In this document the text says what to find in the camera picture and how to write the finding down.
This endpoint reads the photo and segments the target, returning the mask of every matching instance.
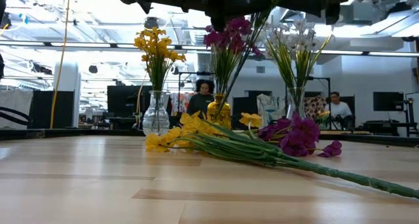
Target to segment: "curly hair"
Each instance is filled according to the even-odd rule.
[[[199,80],[196,81],[196,88],[195,88],[196,92],[200,91],[202,84],[207,84],[208,88],[209,88],[209,93],[211,93],[211,94],[214,93],[214,88],[215,88],[214,82],[210,81],[210,80],[205,80],[205,79],[199,79]]]

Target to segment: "white shirt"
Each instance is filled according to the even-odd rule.
[[[336,115],[340,115],[343,118],[349,115],[352,115],[351,110],[349,109],[349,106],[345,102],[339,102],[338,104],[331,103],[332,110],[330,110],[330,114],[332,117],[335,117]],[[326,111],[329,111],[329,104],[326,105],[325,108]]]

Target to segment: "glass vase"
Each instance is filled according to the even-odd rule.
[[[143,119],[144,134],[164,135],[170,129],[169,114],[164,107],[166,93],[160,90],[151,90],[150,95],[150,106]]]
[[[226,102],[218,116],[215,116],[224,100],[224,93],[215,94],[215,101],[211,102],[207,108],[207,120],[212,123],[218,123],[220,126],[231,129],[231,106]]]
[[[306,117],[304,107],[304,87],[288,88],[287,119],[292,119],[297,114],[302,119]]]

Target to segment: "white pillar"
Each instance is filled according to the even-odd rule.
[[[54,88],[58,79],[58,71],[60,63],[57,62],[54,71]],[[77,62],[64,61],[61,69],[60,83],[58,91],[72,91],[74,92],[73,103],[73,127],[79,126],[79,107],[80,107],[80,88],[81,88],[81,74],[79,64]]]

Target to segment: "yellow vase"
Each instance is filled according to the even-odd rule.
[[[215,118],[221,102],[224,100],[224,93],[215,94],[215,101],[208,105],[207,109],[207,120],[212,123],[218,123],[220,126],[231,129],[231,106],[226,102],[224,103],[223,109],[220,114]]]

